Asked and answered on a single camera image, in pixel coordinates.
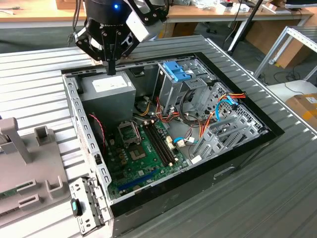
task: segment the desk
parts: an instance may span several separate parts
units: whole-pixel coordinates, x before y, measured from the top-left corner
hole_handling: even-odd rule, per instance
[[[0,7],[19,6],[23,10],[14,10],[15,15],[0,12],[1,28],[33,28],[33,27],[59,27],[71,26],[73,10],[57,10],[55,0],[6,0],[0,2]],[[218,14],[215,9],[201,10],[195,6],[174,5],[170,8],[168,23],[176,22],[217,22],[233,21],[235,13]],[[237,21],[242,21],[237,34],[235,35],[229,50],[232,49],[248,19],[250,12],[242,12],[238,15]],[[268,10],[258,11],[254,21],[261,20],[290,20],[301,19],[299,26],[303,26],[313,14],[303,9],[301,13],[295,12],[291,15],[276,15]],[[85,13],[82,10],[79,14],[78,25],[83,25]]]
[[[203,52],[246,91],[285,134],[247,167],[122,238],[312,237],[317,210],[316,131],[202,36],[141,43],[129,58],[138,61],[196,51]],[[90,65],[92,61],[77,47],[0,55],[0,115],[17,117],[19,134],[43,124],[52,128],[70,181],[88,171],[70,119],[60,70]],[[106,238],[105,229],[87,237]],[[26,236],[81,238],[69,201],[0,229],[2,238]]]

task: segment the aluminum frame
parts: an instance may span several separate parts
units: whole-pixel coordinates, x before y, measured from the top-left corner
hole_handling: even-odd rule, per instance
[[[285,37],[289,35],[289,38],[286,40],[284,45],[278,51],[276,56],[271,59],[272,55],[279,48],[281,43],[284,41]],[[311,50],[317,53],[317,27],[316,26],[286,26],[280,36],[277,38],[272,48],[269,50],[263,61],[260,63],[257,70],[254,72],[254,78],[258,78],[260,74],[263,72],[265,65],[269,62],[270,64],[274,64],[279,57],[286,50],[286,47],[291,42],[292,39],[296,39],[303,43],[305,46],[310,48]],[[317,66],[303,79],[305,81],[309,80],[309,78],[317,71]]]

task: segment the label sticker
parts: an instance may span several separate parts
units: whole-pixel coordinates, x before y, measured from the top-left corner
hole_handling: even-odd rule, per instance
[[[97,93],[127,87],[127,83],[124,81],[122,76],[115,76],[103,79],[97,79],[93,81],[93,86]]]
[[[192,70],[187,70],[187,71],[185,71],[185,73],[191,74],[191,73],[194,73],[194,72]]]
[[[310,103],[317,103],[317,99],[313,97],[307,97],[306,98]]]

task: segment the robotic arm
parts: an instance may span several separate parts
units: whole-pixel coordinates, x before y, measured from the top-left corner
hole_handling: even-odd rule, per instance
[[[84,0],[86,21],[74,32],[75,44],[95,60],[102,60],[108,75],[115,74],[115,62],[127,57],[140,42],[162,29],[169,11],[168,0]]]

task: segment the motherboard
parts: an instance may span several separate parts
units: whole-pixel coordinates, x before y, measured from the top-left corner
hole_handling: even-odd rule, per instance
[[[188,166],[176,147],[168,147],[166,138],[169,135],[161,121],[133,122],[121,128],[119,126],[117,131],[106,135],[107,167],[112,177],[108,187],[111,199],[138,190]],[[126,143],[127,139],[137,137],[140,137],[140,142]]]

